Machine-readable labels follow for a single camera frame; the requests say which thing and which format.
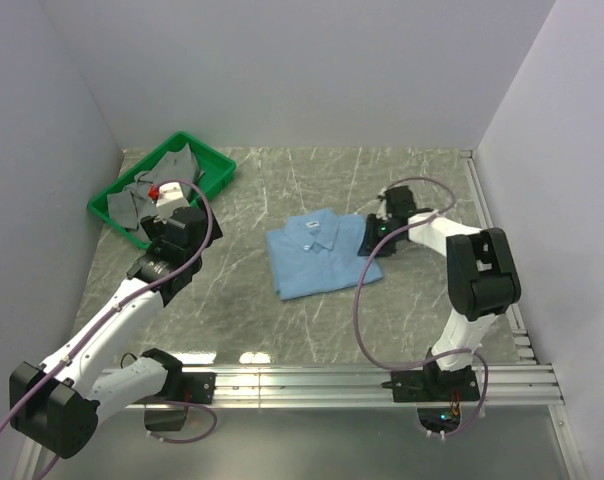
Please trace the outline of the light blue long sleeve shirt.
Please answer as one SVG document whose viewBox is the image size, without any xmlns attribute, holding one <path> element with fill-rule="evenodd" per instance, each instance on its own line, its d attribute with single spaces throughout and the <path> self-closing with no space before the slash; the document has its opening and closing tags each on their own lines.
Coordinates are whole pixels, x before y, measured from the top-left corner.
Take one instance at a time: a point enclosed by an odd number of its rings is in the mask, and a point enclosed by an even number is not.
<svg viewBox="0 0 604 480">
<path fill-rule="evenodd" d="M 323 208 L 290 216 L 283 227 L 266 233 L 274 289 L 283 301 L 330 293 L 383 278 L 376 263 L 358 254 L 365 220 L 359 214 L 337 215 Z"/>
</svg>

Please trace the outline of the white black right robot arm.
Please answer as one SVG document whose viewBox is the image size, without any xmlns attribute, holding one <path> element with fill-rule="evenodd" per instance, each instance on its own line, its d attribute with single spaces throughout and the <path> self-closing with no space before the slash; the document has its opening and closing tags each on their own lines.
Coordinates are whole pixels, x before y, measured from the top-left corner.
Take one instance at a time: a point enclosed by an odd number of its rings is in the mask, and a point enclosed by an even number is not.
<svg viewBox="0 0 604 480">
<path fill-rule="evenodd" d="M 467 226 L 446 218 L 442 210 L 418 207 L 406 184 L 381 190 L 378 201 L 377 212 L 366 217 L 358 251 L 366 262 L 354 298 L 354 329 L 359 329 L 361 288 L 374 259 L 393 255 L 404 240 L 442 255 L 452 310 L 439 339 L 416 365 L 426 394 L 442 400 L 471 372 L 489 327 L 521 297 L 509 242 L 500 228 Z"/>
</svg>

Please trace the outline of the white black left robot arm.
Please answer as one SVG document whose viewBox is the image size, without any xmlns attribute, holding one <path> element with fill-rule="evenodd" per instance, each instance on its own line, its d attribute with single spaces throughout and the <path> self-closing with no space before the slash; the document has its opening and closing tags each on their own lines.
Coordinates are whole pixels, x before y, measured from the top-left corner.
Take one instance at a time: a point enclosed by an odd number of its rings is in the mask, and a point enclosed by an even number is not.
<svg viewBox="0 0 604 480">
<path fill-rule="evenodd" d="M 62 459 L 75 456 L 104 420 L 132 403 L 192 397 L 182 362 L 157 348 L 104 372 L 127 339 L 192 281 L 202 252 L 222 236 L 204 205 L 179 207 L 151 229 L 150 247 L 93 319 L 40 365 L 24 362 L 10 376 L 11 427 Z"/>
</svg>

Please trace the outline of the green plastic bin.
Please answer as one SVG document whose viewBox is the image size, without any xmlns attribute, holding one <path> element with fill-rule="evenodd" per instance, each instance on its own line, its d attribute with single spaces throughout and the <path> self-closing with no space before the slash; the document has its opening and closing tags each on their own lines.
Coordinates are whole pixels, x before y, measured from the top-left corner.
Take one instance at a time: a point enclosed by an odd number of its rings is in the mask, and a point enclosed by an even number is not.
<svg viewBox="0 0 604 480">
<path fill-rule="evenodd" d="M 125 170 L 114 183 L 105 187 L 96 196 L 91 198 L 88 201 L 87 209 L 117 233 L 123 235 L 137 248 L 146 249 L 149 242 L 136 238 L 132 232 L 120 226 L 111 218 L 107 196 L 122 191 L 126 185 L 134 181 L 135 176 L 140 172 L 150 171 L 168 152 L 178 152 L 185 146 L 190 147 L 199 166 L 203 170 L 196 185 L 202 190 L 208 200 L 213 200 L 233 181 L 236 163 L 229 157 L 198 140 L 190 133 L 178 131 Z"/>
</svg>

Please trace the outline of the aluminium side rail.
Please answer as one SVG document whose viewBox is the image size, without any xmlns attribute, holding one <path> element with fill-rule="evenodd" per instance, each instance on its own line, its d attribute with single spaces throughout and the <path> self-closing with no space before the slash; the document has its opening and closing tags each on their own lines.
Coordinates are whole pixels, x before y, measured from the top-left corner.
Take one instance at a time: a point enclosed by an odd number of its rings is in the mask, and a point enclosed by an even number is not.
<svg viewBox="0 0 604 480">
<path fill-rule="evenodd" d="M 499 317 L 504 317 L 510 325 L 514 349 L 518 355 L 518 362 L 524 365 L 537 365 L 538 361 L 533 351 L 530 337 L 525 328 L 517 302 L 521 296 L 521 285 L 512 257 L 506 233 L 493 225 L 488 212 L 486 200 L 480 185 L 479 177 L 473 158 L 472 150 L 460 150 L 459 157 L 465 164 L 465 171 L 471 188 L 476 212 L 483 230 L 481 253 L 479 259 L 486 265 L 492 277 L 498 278 L 497 287 L 482 287 L 495 300 L 506 302 L 514 300 L 501 309 Z"/>
</svg>

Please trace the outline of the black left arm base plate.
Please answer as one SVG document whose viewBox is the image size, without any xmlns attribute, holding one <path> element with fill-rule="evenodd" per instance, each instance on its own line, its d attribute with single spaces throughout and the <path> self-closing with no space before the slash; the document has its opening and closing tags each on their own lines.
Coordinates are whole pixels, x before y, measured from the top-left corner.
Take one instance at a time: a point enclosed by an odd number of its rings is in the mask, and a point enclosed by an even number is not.
<svg viewBox="0 0 604 480">
<path fill-rule="evenodd" d="M 213 401 L 216 374 L 211 371 L 169 373 L 161 390 L 150 396 L 154 401 L 178 401 L 210 405 Z"/>
</svg>

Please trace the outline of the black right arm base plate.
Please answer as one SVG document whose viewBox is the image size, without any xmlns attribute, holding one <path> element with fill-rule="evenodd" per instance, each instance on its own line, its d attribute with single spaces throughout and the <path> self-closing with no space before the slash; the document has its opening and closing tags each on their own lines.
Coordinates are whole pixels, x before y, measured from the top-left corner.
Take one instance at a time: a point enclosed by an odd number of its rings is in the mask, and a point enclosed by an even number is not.
<svg viewBox="0 0 604 480">
<path fill-rule="evenodd" d="M 392 391 L 395 403 L 480 399 L 479 382 L 470 367 L 454 372 L 438 369 L 392 371 L 390 379 L 381 386 Z"/>
</svg>

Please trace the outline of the aluminium front mounting rail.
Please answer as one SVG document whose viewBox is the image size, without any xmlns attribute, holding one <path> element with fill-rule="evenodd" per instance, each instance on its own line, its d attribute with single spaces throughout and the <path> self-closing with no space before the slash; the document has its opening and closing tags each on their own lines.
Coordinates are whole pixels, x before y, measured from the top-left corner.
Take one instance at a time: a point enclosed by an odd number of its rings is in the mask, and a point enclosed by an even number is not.
<svg viewBox="0 0 604 480">
<path fill-rule="evenodd" d="M 216 409 L 403 408 L 382 384 L 390 373 L 372 365 L 314 364 L 187 365 L 184 372 L 216 374 Z M 484 405 L 562 405 L 555 372 L 549 365 L 494 365 L 489 368 Z"/>
</svg>

